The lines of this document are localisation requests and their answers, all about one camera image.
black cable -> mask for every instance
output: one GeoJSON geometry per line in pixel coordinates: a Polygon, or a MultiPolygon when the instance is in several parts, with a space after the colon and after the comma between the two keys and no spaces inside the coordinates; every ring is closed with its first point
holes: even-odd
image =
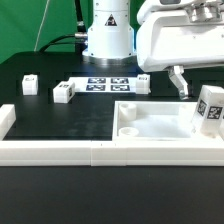
{"type": "Polygon", "coordinates": [[[84,42],[82,41],[75,41],[75,42],[59,42],[59,43],[48,43],[46,44],[45,46],[43,46],[39,52],[45,52],[47,50],[47,48],[49,48],[50,46],[52,45],[62,45],[62,44],[73,44],[73,45],[76,45],[76,44],[84,44],[84,42]]]}
{"type": "Polygon", "coordinates": [[[75,8],[76,8],[77,30],[78,32],[85,33],[86,27],[82,17],[82,9],[81,9],[80,0],[74,0],[74,1],[75,1],[75,8]]]}
{"type": "Polygon", "coordinates": [[[39,51],[44,52],[50,45],[52,45],[52,44],[54,44],[54,43],[56,43],[60,40],[67,39],[67,38],[75,38],[75,35],[74,34],[67,34],[67,35],[57,37],[54,40],[50,41],[48,44],[44,45],[39,51]]]}

printed marker sticker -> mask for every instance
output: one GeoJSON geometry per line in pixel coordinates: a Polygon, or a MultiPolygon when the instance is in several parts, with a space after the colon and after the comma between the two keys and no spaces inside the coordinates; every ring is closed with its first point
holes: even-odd
{"type": "Polygon", "coordinates": [[[110,15],[107,22],[105,23],[105,26],[117,26],[117,23],[112,14],[110,15]]]}

white tray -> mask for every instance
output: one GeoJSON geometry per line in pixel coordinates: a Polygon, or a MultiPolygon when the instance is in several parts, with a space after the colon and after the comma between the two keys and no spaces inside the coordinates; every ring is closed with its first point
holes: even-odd
{"type": "Polygon", "coordinates": [[[195,107],[191,102],[117,101],[113,140],[222,141],[220,136],[211,138],[193,132],[195,107]]]}

green background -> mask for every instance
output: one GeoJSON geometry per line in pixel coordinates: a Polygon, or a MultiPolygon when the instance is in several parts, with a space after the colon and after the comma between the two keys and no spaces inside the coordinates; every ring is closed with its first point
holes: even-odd
{"type": "MultiPolygon", "coordinates": [[[[143,0],[131,0],[130,24],[139,28],[137,12],[143,0]]],[[[0,63],[17,52],[34,51],[47,0],[0,1],[0,63]]],[[[84,21],[92,24],[93,0],[81,0],[84,21]]],[[[76,32],[74,0],[50,0],[38,49],[56,37],[76,32]]],[[[52,46],[49,51],[74,51],[74,46],[52,46]]]]}

black tabletop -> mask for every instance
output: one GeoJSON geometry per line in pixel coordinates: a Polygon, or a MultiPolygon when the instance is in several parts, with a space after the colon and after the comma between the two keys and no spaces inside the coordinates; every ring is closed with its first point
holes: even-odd
{"type": "MultiPolygon", "coordinates": [[[[15,104],[5,140],[111,140],[116,100],[179,101],[166,72],[151,74],[152,93],[77,93],[54,104],[69,77],[136,77],[137,65],[101,67],[73,53],[18,53],[0,65],[0,104],[15,104]],[[22,79],[37,74],[37,96],[22,79]]],[[[223,85],[222,68],[185,71],[197,100],[201,85],[223,85]]],[[[0,223],[223,224],[223,167],[1,167],[0,223]]]]}

